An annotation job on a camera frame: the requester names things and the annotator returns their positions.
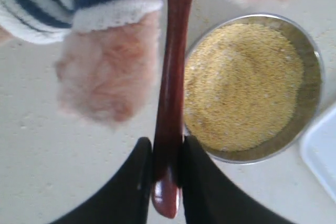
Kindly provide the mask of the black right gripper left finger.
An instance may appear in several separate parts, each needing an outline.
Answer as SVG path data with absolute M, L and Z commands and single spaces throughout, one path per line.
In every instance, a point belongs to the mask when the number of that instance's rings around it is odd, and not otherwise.
M 152 146 L 148 138 L 141 137 L 127 160 L 99 191 L 54 223 L 146 223 L 151 181 Z

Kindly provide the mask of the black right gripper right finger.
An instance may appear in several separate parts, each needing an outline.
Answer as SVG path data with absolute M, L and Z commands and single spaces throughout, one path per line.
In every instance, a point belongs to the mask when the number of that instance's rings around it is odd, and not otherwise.
M 183 143 L 181 176 L 187 223 L 289 222 L 236 186 L 193 136 L 186 136 Z

